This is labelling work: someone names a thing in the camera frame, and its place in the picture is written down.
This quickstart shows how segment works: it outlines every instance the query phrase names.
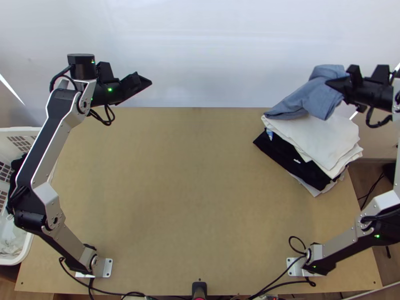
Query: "wooden floor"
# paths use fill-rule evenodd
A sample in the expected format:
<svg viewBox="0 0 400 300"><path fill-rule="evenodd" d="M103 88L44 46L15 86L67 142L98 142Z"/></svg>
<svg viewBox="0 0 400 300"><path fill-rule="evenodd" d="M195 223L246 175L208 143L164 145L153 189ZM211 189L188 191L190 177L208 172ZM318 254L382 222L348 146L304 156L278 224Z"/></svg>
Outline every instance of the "wooden floor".
<svg viewBox="0 0 400 300"><path fill-rule="evenodd" d="M378 179L382 172L382 163L357 161L349 167L350 177L357 197L362 197L368 193L370 187ZM383 178L374 189L369 200L375 195L382 194L393 188L392 184ZM389 246L391 258L389 259L385 247L375 247L373 249L375 259L378 265L382 284L384 286L400 281L400 243ZM288 294L279 295L280 298L303 299L303 300L340 300L360 294L358 292L335 292L335 293L314 293L314 294ZM14 291L14 283L0 280L0 299L4 300L89 300L88 295L65 295L65 294L46 294ZM159 300L178 300L176 297L157 297ZM118 300L119 296L96 295L98 300ZM213 296L211 300L227 300L227 296ZM358 300L397 300L400 299L400 285L384 289L369 295L357 298Z"/></svg>

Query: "tabletop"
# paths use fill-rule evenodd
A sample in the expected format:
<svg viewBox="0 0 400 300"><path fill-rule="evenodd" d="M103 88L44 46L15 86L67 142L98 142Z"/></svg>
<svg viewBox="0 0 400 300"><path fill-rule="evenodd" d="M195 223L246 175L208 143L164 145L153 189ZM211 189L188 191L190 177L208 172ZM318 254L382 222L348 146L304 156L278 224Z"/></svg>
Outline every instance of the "tabletop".
<svg viewBox="0 0 400 300"><path fill-rule="evenodd" d="M110 127L86 118L58 159L52 186L66 224L83 243L113 259L95 287L118 293L250 295L297 256L289 236L323 243L352 226L360 211L351 179L313 198L253 140L262 108L115 108ZM23 261L16 290L86 294L39 237ZM280 282L298 278L285 275ZM339 262L320 293L382 287L371 249Z"/></svg>

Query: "white laundry basket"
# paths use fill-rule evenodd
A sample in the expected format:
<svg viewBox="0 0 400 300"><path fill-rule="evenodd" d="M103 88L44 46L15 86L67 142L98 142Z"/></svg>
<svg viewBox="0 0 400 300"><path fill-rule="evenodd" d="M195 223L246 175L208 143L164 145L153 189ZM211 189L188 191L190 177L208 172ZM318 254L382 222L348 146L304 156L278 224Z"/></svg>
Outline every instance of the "white laundry basket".
<svg viewBox="0 0 400 300"><path fill-rule="evenodd" d="M12 266L21 263L31 248L33 234L19 229L6 210L10 188L11 162L28 153L40 127L0 128L0 240L7 244L13 240L22 246L20 254L0 253L0 265Z"/></svg>

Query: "folded clothes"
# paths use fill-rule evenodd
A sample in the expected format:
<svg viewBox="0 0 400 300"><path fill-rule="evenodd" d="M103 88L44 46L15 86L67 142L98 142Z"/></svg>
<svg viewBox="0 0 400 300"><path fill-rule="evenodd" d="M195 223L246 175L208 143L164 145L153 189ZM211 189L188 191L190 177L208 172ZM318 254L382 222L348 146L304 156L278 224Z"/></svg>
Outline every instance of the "folded clothes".
<svg viewBox="0 0 400 300"><path fill-rule="evenodd" d="M314 161L305 162L295 147L278 134L273 132L269 134L271 137L263 131L253 143L289 173L300 177L319 191L324 190L332 180L336 181L337 178L331 179Z"/></svg>
<svg viewBox="0 0 400 300"><path fill-rule="evenodd" d="M359 127L339 115L332 115L326 121L312 115L293 120L276 120L263 115L261 120L267 129L326 170L332 170L360 140Z"/></svg>
<svg viewBox="0 0 400 300"><path fill-rule="evenodd" d="M308 113L327 120L343 99L342 93L325 84L326 80L348 76L345 67L323 64L314 68L308 82L265 112L270 119L290 120Z"/></svg>
<svg viewBox="0 0 400 300"><path fill-rule="evenodd" d="M343 155L338 160L336 165L330 170L324 168L324 166L320 165L318 162L316 162L316 161L314 161L314 162L326 175L328 175L330 178L335 178L336 176L338 176L340 173L342 173L345 170L346 166L349 163L351 163L351 162L353 162L353 161L355 161L355 160L357 160L359 158L362 158L363 157L363 153L362 153L363 150L364 149L361 148L359 146L359 144L356 143L354 145L353 149L351 149L349 152L347 152L345 155ZM301 153L301 152L299 152L298 154L300 154L301 158L305 162L312 161L312 158L309 157L307 154Z"/></svg>
<svg viewBox="0 0 400 300"><path fill-rule="evenodd" d="M300 177L297 177L296 175L293 175L291 173L289 173L292 177L296 178L298 183L301 184L302 186L304 186L307 191L310 192L310 194L315 198L316 196L318 196L319 194L325 194L326 192L330 191L337 183L338 180L343 181L343 179L345 178L345 172L343 172L340 177L338 178L338 180L336 181L331 181L327 186L325 186L325 188L323 190L317 190L316 188L314 188L313 186L307 184L304 182L303 179L301 179Z"/></svg>

